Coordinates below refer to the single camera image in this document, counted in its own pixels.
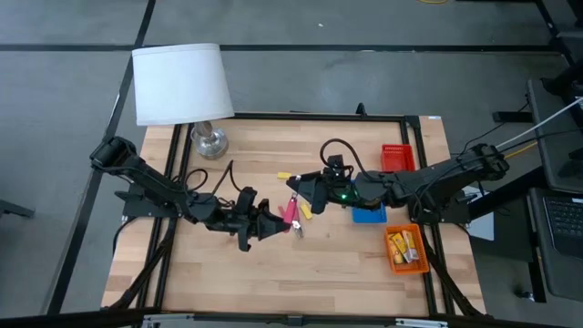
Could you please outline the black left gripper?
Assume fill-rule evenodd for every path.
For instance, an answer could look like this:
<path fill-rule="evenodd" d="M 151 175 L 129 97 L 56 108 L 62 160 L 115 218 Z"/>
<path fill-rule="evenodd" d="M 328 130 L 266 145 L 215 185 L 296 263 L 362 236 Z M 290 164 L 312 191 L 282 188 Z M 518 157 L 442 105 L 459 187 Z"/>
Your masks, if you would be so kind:
<path fill-rule="evenodd" d="M 291 227 L 292 216 L 288 211 L 282 205 L 278 205 L 276 211 L 272 212 L 268 199 L 262 199 L 257 206 L 253 205 L 251 211 L 245 214 L 238 213 L 235 205 L 230 210 L 223 211 L 224 218 L 219 221 L 217 231 L 226 231 L 230 235 L 236 235 L 240 251 L 251 250 L 249 239 L 252 237 L 262 241 L 288 231 Z"/>

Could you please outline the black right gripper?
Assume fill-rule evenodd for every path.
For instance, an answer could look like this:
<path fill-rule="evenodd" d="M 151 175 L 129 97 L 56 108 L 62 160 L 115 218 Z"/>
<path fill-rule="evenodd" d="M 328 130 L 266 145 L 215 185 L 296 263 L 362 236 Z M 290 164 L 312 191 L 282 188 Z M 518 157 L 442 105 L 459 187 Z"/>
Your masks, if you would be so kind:
<path fill-rule="evenodd" d="M 293 196 L 302 197 L 312 205 L 314 214 L 323 213 L 329 202 L 343 207 L 362 207 L 364 200 L 351 180 L 352 173 L 353 166 L 326 167 L 322 172 L 292 175 L 286 184 L 290 185 Z"/>

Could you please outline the small red-handled pliers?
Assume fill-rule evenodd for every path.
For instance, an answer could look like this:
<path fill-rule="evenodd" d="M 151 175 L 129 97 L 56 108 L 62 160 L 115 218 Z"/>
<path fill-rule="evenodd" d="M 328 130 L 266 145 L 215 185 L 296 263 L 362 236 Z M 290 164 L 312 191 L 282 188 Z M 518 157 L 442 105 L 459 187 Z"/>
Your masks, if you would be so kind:
<path fill-rule="evenodd" d="M 287 207 L 283 214 L 283 220 L 293 227 L 299 223 L 299 212 L 297 204 L 297 194 L 293 193 L 287 203 Z"/>

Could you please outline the blue plastic basket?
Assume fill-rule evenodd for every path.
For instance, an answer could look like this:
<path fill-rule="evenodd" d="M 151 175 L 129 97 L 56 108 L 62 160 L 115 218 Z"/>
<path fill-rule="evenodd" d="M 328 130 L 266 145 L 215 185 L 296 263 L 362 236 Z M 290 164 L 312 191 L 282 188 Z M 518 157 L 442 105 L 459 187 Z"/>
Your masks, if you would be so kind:
<path fill-rule="evenodd" d="M 353 222 L 356 224 L 381 224 L 387 222 L 386 207 L 382 203 L 375 210 L 352 208 Z"/>

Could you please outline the red plastic basket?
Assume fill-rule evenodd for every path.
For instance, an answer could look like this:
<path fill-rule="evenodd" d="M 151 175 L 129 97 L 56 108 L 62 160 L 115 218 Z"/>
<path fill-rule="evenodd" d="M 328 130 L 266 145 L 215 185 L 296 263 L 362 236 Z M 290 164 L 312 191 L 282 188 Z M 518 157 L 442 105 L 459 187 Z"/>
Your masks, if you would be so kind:
<path fill-rule="evenodd" d="M 415 171 L 412 147 L 407 144 L 383 144 L 381 166 L 387 172 Z"/>

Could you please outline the orange plastic basket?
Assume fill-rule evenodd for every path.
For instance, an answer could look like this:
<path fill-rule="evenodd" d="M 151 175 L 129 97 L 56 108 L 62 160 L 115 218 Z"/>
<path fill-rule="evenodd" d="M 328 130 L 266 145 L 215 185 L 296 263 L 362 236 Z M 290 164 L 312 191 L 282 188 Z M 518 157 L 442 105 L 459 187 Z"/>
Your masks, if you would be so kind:
<path fill-rule="evenodd" d="M 419 259 L 417 261 L 405 262 L 402 254 L 390 240 L 391 234 L 397 232 L 401 233 L 404 230 L 410 231 L 414 235 L 414 242 L 419 255 Z M 387 226 L 385 229 L 384 241 L 386 244 L 389 263 L 394 274 L 409 275 L 429 273 L 429 261 L 427 260 L 427 255 L 424 249 L 422 234 L 416 224 Z"/>

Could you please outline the white shade table lamp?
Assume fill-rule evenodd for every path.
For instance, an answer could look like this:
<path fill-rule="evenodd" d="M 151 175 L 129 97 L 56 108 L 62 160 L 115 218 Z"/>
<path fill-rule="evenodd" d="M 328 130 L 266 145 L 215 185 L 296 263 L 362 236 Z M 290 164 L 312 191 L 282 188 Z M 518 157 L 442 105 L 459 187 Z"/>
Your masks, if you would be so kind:
<path fill-rule="evenodd" d="M 220 53 L 212 43 L 154 46 L 131 53 L 139 126 L 192 123 L 190 138 L 205 159 L 229 148 L 226 133 L 212 122 L 234 109 Z"/>

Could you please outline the white paper sheet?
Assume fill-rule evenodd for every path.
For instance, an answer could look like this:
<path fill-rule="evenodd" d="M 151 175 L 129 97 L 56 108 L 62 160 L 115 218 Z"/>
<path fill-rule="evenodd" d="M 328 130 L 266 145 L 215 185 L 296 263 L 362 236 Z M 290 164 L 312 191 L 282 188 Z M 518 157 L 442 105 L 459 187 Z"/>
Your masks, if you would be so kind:
<path fill-rule="evenodd" d="M 466 230 L 472 237 L 493 241 L 495 239 L 495 214 L 487 213 L 466 225 Z"/>

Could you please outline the black desk support beam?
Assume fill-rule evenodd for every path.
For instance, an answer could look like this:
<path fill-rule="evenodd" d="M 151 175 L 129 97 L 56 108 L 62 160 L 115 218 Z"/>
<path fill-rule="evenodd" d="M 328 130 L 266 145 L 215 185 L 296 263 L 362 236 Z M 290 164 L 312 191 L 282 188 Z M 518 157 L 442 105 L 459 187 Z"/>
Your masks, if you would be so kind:
<path fill-rule="evenodd" d="M 547 179 L 542 166 L 508 182 L 504 186 L 489 192 L 468 205 L 469 217 L 477 219 L 494 211 L 507 202 L 523 197 L 531 188 L 546 188 Z"/>

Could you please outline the grey side desk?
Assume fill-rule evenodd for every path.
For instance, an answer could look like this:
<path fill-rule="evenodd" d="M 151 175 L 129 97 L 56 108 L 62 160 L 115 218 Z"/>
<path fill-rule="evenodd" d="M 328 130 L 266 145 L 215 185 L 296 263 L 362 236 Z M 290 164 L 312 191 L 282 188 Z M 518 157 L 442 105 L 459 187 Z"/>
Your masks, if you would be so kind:
<path fill-rule="evenodd" d="M 547 179 L 546 188 L 534 188 L 529 201 L 548 291 L 583 302 L 583 261 L 556 251 L 550 236 L 543 198 L 583 199 L 583 101 L 546 91 L 541 80 L 527 82 L 527 95 L 537 125 L 538 150 Z"/>

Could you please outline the dark laptop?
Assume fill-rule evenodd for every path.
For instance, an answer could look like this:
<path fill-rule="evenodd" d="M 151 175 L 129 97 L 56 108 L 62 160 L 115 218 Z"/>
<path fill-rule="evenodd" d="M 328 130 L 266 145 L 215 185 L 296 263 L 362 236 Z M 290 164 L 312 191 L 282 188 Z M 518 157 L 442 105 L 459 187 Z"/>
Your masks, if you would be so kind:
<path fill-rule="evenodd" d="M 543 202 L 554 249 L 583 261 L 583 199 L 545 196 Z"/>

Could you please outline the black aluminium table frame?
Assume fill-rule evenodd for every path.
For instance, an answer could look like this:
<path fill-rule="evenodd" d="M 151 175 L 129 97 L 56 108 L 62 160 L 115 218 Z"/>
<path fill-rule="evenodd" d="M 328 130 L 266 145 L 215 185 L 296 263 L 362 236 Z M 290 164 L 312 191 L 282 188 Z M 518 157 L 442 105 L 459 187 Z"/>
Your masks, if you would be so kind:
<path fill-rule="evenodd" d="M 142 155 L 162 169 L 176 149 L 178 170 L 208 171 L 208 190 L 233 199 L 238 187 L 252 186 L 273 210 L 291 196 L 277 173 L 317 170 L 320 150 L 357 152 L 368 169 L 379 168 L 383 144 L 412 146 L 418 167 L 449 156 L 438 117 L 239 113 L 220 127 L 230 137 L 225 159 L 234 165 L 232 179 L 221 176 L 224 160 L 202 159 L 189 146 L 183 128 L 149 128 Z M 153 272 L 143 304 L 193 313 L 193 321 L 393 325 L 396 318 L 413 318 L 478 326 L 481 317 L 463 315 L 435 273 L 393 273 L 385 229 L 408 221 L 407 211 L 398 209 L 384 224 L 355 224 L 348 210 L 331 205 L 302 221 L 302 239 L 282 233 L 254 241 L 248 252 L 229 235 L 180 221 L 169 262 Z"/>

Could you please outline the silver aluminium bracket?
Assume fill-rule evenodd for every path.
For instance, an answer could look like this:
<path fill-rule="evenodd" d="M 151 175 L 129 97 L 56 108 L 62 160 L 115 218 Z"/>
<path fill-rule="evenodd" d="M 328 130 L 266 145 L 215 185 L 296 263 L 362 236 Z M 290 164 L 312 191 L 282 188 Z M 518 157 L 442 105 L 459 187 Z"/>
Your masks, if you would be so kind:
<path fill-rule="evenodd" d="M 406 328 L 449 328 L 448 322 L 413 318 L 396 318 L 394 325 Z"/>
<path fill-rule="evenodd" d="M 139 328 L 162 328 L 164 324 L 192 322 L 193 313 L 158 313 L 148 314 L 143 317 Z"/>

